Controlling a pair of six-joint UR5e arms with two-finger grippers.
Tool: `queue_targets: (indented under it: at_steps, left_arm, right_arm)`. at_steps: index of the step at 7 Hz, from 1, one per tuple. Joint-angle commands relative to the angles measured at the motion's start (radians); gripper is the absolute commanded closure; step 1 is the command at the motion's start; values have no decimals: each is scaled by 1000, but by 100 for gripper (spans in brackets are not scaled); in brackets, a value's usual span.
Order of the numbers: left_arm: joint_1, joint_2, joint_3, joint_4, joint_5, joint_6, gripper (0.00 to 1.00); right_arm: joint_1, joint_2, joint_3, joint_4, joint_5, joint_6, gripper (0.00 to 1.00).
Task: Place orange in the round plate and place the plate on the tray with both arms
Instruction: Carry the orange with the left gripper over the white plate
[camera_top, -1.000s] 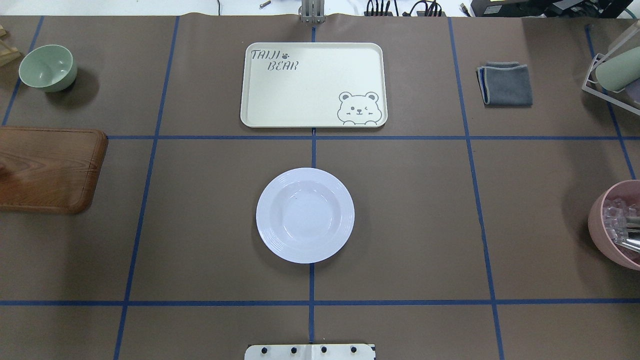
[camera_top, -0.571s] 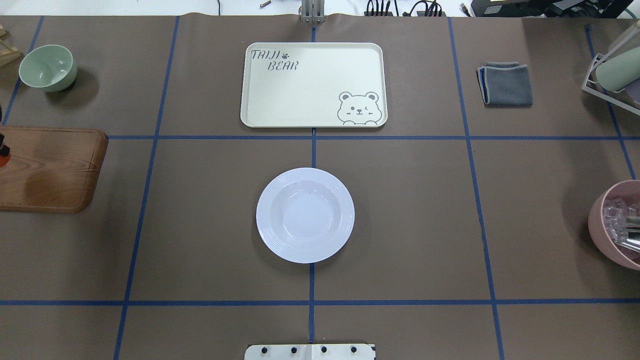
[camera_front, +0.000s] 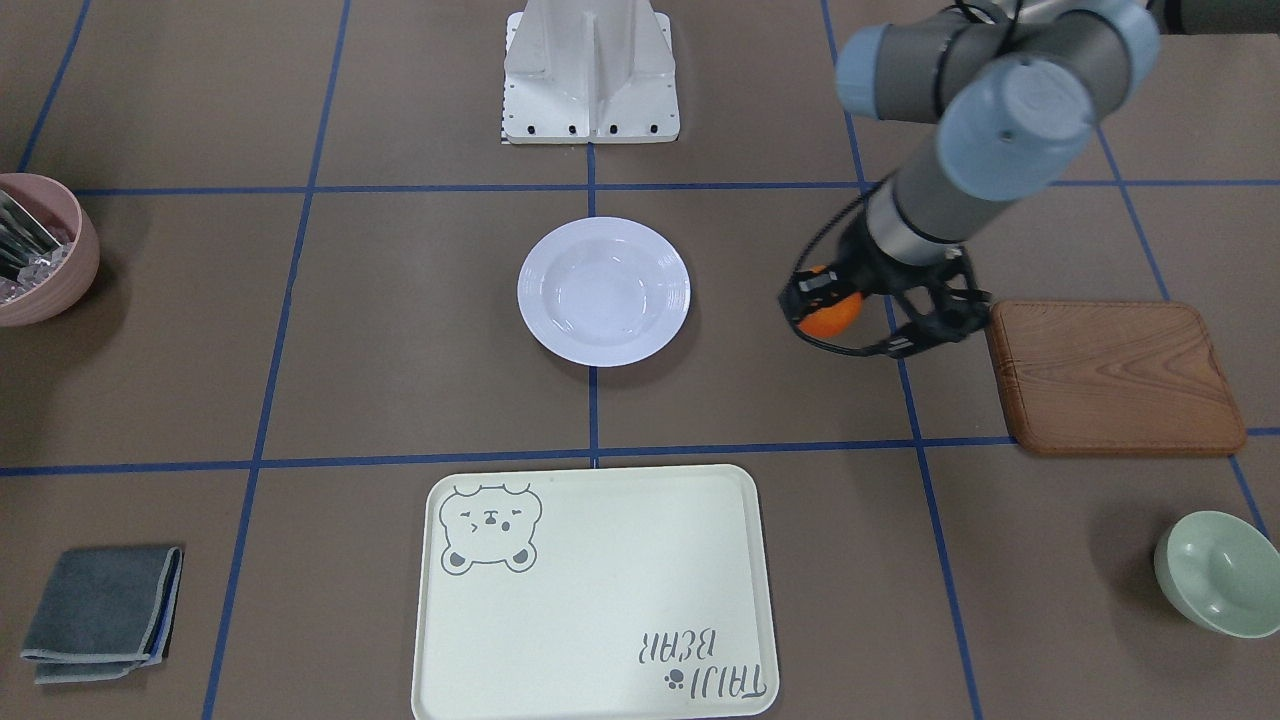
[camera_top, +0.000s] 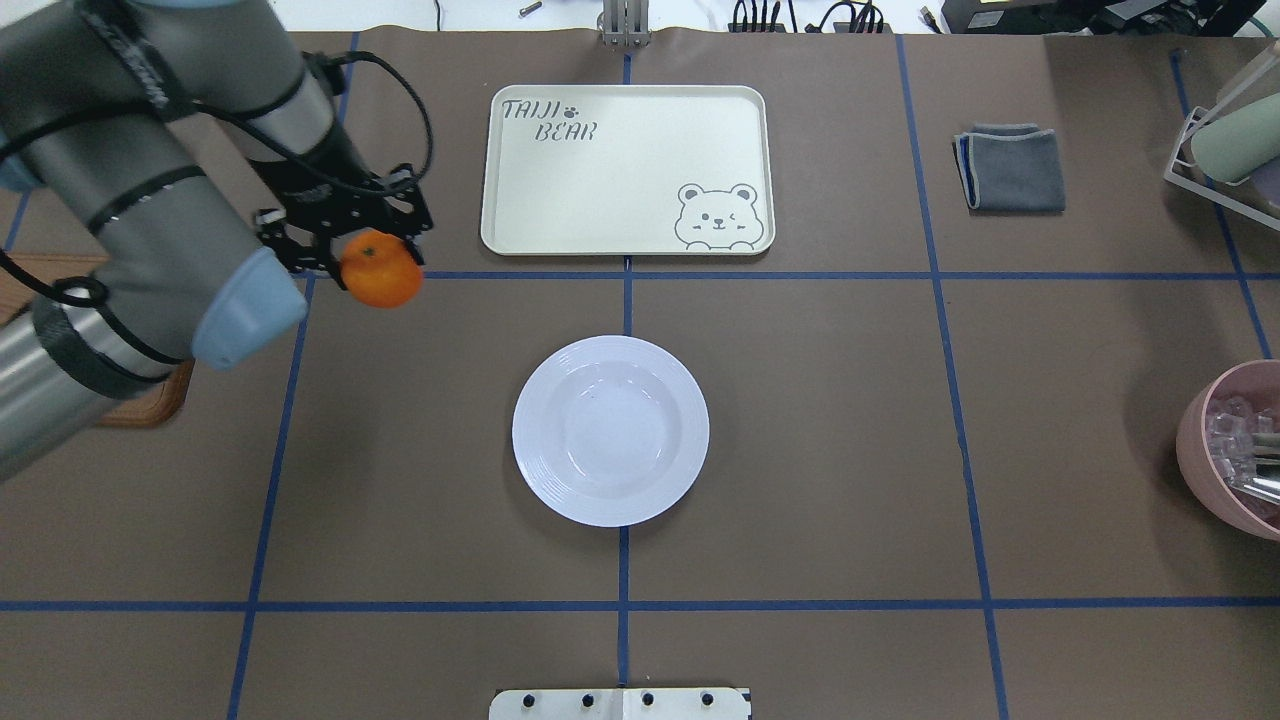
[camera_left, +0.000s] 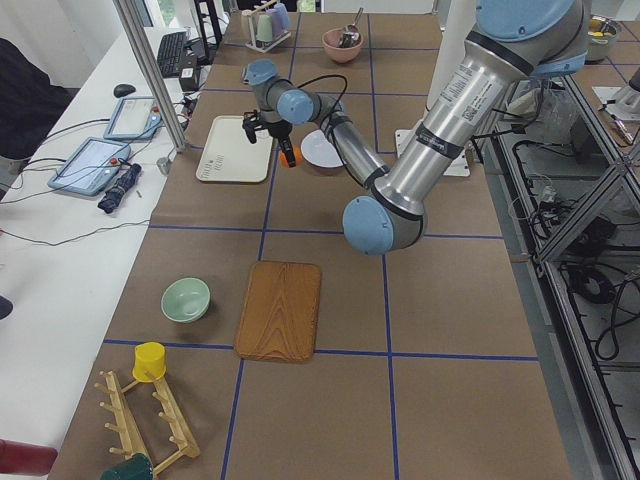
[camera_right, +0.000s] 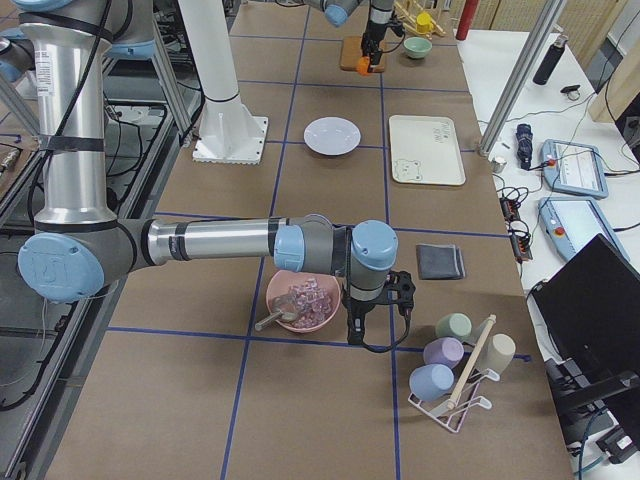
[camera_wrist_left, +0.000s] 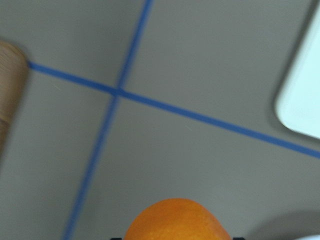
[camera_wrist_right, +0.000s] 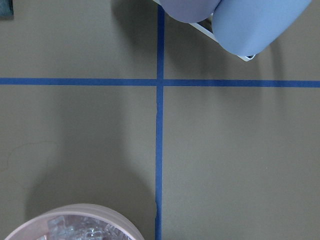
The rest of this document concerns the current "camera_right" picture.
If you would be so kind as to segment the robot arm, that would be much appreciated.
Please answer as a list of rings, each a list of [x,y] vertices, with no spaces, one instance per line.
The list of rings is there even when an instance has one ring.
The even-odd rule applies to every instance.
[[[339,28],[360,6],[357,0],[304,0],[303,5],[321,11],[325,19]],[[386,51],[381,47],[387,31],[391,29],[397,37],[403,37],[404,27],[398,20],[393,1],[370,1],[365,30],[361,36],[361,58],[356,71],[364,75],[373,73],[381,63]]]
[[[404,319],[415,287],[395,271],[398,239],[384,222],[336,227],[319,215],[166,224],[122,220],[107,204],[102,59],[154,43],[148,1],[22,1],[20,27],[34,48],[44,188],[34,234],[17,265],[41,297],[71,303],[121,277],[168,261],[271,256],[293,272],[344,279],[347,340],[363,345],[366,314],[394,305]]]

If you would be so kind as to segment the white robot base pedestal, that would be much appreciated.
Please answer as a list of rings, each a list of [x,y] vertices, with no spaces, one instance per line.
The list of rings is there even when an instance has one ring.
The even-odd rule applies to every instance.
[[[268,119],[252,115],[241,100],[223,3],[182,0],[179,8],[205,97],[193,159],[258,164]]]

